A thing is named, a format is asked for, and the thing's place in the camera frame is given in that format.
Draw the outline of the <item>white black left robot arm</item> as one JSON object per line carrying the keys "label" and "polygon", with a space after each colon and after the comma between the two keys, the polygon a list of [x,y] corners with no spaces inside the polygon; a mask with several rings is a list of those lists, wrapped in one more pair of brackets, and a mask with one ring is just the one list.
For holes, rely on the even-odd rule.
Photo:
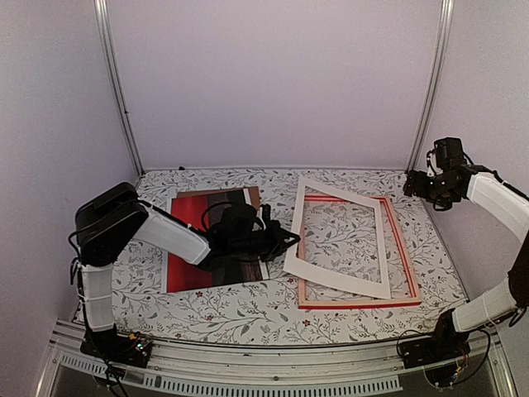
{"label": "white black left robot arm", "polygon": [[110,331],[112,266],[130,241],[146,242],[208,272],[272,261],[300,241],[272,219],[268,204],[255,207],[233,191],[203,207],[198,222],[185,222],[140,199],[133,185],[123,182],[76,212],[69,243],[79,261],[79,297],[85,323],[94,331],[89,341],[104,358],[117,358],[123,350],[121,338]]}

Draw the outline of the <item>red wooden picture frame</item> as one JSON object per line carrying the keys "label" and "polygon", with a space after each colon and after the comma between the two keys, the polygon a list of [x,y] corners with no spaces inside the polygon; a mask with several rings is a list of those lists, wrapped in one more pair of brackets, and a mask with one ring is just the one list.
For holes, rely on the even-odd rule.
{"label": "red wooden picture frame", "polygon": [[372,196],[372,199],[378,200],[384,207],[393,237],[397,243],[399,255],[403,263],[403,270],[406,276],[409,294],[404,298],[397,299],[352,299],[345,301],[332,300],[308,300],[307,299],[307,281],[298,280],[298,307],[300,309],[389,309],[418,306],[422,302],[421,291],[417,282],[417,277],[412,267],[412,260],[406,248],[402,229],[397,220],[397,215],[393,209],[391,200],[388,197]]}

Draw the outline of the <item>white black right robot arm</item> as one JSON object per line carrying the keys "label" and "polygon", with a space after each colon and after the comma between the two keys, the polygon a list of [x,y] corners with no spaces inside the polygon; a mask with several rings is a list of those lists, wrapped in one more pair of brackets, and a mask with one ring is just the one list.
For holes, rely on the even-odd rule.
{"label": "white black right robot arm", "polygon": [[458,334],[505,318],[515,323],[527,310],[528,197],[497,171],[475,164],[457,137],[434,141],[426,170],[409,170],[403,191],[429,203],[437,220],[450,209],[463,218],[462,231],[449,241],[457,248],[470,244],[471,269],[492,269],[478,263],[490,256],[507,273],[497,285],[440,316],[440,332],[428,341],[427,353],[444,361],[458,349]]}

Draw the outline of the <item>white mat board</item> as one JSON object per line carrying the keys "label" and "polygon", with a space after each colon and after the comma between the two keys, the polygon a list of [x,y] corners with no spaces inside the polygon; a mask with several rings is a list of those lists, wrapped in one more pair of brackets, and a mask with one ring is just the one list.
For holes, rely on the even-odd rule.
{"label": "white mat board", "polygon": [[384,243],[383,218],[379,201],[374,198],[354,194],[301,176],[298,178],[298,189],[291,225],[291,232],[299,236],[302,235],[303,210],[307,188],[314,189],[332,198],[342,199],[349,203],[360,204],[364,207],[371,208],[374,211],[376,236],[375,248],[377,250],[375,258],[379,263],[381,281],[373,282],[370,280],[362,280],[355,276],[345,275],[335,270],[325,269],[319,265],[309,263],[298,257],[298,252],[301,250],[301,244],[299,242],[286,251],[284,271],[295,275],[298,278],[324,285],[332,289],[338,289],[348,293],[369,296],[372,298],[388,299],[390,297],[390,285]]}

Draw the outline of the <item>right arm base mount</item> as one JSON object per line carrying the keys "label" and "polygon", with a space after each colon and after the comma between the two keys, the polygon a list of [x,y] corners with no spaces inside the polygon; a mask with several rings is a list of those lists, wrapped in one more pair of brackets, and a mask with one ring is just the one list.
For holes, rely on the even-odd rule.
{"label": "right arm base mount", "polygon": [[450,364],[425,371],[427,381],[439,389],[461,385],[472,379],[487,361],[492,344],[490,333],[483,328],[477,328],[477,331],[487,337],[487,348],[479,364],[465,378],[462,378],[461,374],[469,364],[470,346],[468,338],[474,330],[457,332],[452,318],[453,312],[454,309],[444,312],[438,318],[434,331],[431,333],[413,330],[414,333],[422,336],[421,339],[402,342],[401,338],[406,333],[411,332],[411,330],[406,330],[398,337],[396,343],[396,353],[402,359],[406,369],[462,357],[460,364]]}

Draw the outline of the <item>brown backing board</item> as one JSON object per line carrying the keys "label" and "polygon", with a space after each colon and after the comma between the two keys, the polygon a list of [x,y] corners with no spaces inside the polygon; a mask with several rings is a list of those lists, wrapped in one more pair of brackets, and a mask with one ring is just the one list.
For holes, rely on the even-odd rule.
{"label": "brown backing board", "polygon": [[247,203],[258,208],[260,202],[259,189],[254,187],[201,190],[196,192],[179,192],[174,199],[172,209],[186,209],[191,213],[198,214],[215,203]]}

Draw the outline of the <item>red grey photo print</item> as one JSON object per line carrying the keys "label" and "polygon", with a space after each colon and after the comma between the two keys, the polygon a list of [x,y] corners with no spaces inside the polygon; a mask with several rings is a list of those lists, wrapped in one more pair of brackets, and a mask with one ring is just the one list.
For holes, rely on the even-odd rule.
{"label": "red grey photo print", "polygon": [[[172,209],[176,196],[177,193],[168,199],[168,212],[203,231],[219,222],[223,210],[230,204],[229,202],[215,203],[202,213],[194,214],[186,209]],[[162,262],[161,291],[163,293],[177,293],[268,279],[268,266],[260,261],[250,262],[247,257],[243,261],[230,259],[224,267],[206,271],[200,270],[195,265],[190,265],[169,253]]]}

